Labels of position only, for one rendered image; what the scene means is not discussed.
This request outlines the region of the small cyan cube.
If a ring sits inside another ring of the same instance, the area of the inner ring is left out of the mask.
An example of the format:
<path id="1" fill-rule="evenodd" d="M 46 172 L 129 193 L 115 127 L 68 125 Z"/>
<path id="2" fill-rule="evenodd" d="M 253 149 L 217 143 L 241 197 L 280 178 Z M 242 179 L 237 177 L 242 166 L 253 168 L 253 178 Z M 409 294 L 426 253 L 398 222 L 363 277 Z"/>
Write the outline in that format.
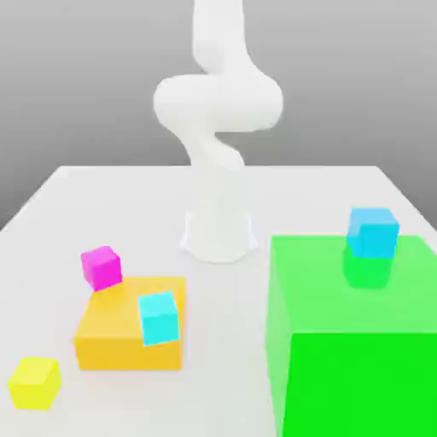
<path id="1" fill-rule="evenodd" d="M 140 295 L 137 304 L 144 346 L 180 339 L 178 309 L 171 291 Z"/>

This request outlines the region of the small yellow cube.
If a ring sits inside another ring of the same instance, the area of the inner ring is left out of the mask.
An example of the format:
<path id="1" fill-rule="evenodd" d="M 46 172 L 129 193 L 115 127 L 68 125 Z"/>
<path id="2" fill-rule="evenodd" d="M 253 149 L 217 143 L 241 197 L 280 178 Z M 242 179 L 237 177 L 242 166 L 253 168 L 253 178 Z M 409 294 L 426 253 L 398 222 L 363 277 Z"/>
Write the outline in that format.
<path id="1" fill-rule="evenodd" d="M 61 372 L 55 358 L 24 357 L 8 381 L 16 409 L 47 411 L 61 388 Z"/>

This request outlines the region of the small blue cube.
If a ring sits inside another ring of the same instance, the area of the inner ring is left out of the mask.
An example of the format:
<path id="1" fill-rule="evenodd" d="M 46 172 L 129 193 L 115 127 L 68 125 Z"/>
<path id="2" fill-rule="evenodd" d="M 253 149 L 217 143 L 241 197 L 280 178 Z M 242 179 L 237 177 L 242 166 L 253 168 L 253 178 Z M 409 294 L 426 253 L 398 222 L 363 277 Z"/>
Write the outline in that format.
<path id="1" fill-rule="evenodd" d="M 399 222 L 388 208 L 354 207 L 350 214 L 347 245 L 356 258 L 392 259 Z"/>

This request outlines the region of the large green box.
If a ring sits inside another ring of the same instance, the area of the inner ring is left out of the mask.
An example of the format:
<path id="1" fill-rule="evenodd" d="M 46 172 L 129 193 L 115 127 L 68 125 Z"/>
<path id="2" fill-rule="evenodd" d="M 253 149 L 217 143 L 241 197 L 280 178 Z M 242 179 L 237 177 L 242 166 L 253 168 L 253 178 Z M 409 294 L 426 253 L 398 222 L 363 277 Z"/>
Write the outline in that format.
<path id="1" fill-rule="evenodd" d="M 437 437 L 437 253 L 273 236 L 265 347 L 277 437 Z"/>

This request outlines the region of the small magenta cube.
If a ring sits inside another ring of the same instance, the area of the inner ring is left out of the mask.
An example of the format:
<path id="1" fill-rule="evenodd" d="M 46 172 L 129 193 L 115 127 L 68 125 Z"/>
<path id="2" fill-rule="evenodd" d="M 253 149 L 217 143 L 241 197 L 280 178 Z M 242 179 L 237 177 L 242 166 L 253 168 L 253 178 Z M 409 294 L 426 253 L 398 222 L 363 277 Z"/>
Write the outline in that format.
<path id="1" fill-rule="evenodd" d="M 120 257 L 110 246 L 84 252 L 80 258 L 84 279 L 94 292 L 123 281 Z"/>

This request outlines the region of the large orange box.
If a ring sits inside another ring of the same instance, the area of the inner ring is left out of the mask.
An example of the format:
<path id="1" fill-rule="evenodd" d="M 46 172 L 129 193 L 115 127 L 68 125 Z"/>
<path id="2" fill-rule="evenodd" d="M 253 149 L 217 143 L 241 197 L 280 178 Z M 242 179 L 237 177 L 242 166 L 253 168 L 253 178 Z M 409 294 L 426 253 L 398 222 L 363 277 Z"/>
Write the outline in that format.
<path id="1" fill-rule="evenodd" d="M 171 291 L 184 331 L 186 279 L 125 277 L 122 283 L 92 294 L 73 342 L 81 370 L 180 370 L 183 339 L 146 346 L 138 297 Z"/>

